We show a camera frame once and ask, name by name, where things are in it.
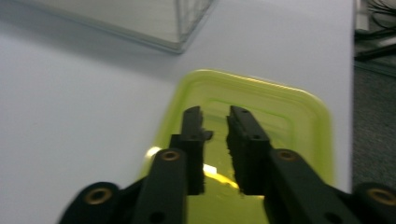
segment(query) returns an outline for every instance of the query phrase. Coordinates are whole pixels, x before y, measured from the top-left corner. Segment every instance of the white table surface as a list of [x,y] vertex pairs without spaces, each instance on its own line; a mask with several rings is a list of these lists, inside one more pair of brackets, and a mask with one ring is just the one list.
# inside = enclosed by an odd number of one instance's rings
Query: white table surface
[[177,82],[208,67],[319,97],[349,190],[352,7],[219,0],[174,55],[0,0],[0,223],[54,223],[83,187],[131,184]]

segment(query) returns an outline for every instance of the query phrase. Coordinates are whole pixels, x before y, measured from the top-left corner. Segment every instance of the translucent yellow container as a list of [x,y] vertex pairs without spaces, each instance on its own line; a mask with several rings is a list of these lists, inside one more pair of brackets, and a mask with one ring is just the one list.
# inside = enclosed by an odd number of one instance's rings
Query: translucent yellow container
[[205,145],[205,194],[189,197],[188,223],[268,222],[262,197],[242,195],[233,179],[225,141],[230,105],[250,110],[275,148],[299,152],[325,182],[333,184],[330,116],[317,97],[253,77],[212,70],[194,71],[179,83],[148,151],[143,175],[149,169],[149,157],[168,147],[172,133],[180,133],[183,111],[196,105],[204,112],[204,128],[214,131],[214,136]]

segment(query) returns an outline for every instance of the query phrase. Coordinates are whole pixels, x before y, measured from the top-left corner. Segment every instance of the yellow plastic bin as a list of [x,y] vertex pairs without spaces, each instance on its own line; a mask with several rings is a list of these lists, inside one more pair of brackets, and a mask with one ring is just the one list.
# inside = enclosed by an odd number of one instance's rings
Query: yellow plastic bin
[[230,105],[249,110],[268,133],[275,148],[299,152],[328,184],[333,184],[331,122],[325,105],[314,95],[294,88],[212,70],[198,70],[178,85],[163,123],[148,151],[150,156],[169,146],[172,133],[180,133],[182,113],[199,105],[203,127],[214,131],[205,145],[205,194],[188,198],[188,223],[268,223],[262,197],[239,192],[226,136]]

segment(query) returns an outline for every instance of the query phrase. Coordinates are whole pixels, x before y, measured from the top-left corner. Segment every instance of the gray carpet floor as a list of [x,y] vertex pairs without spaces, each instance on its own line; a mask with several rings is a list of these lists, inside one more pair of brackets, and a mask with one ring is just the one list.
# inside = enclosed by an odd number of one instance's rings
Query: gray carpet floor
[[396,189],[396,77],[355,68],[353,185]]

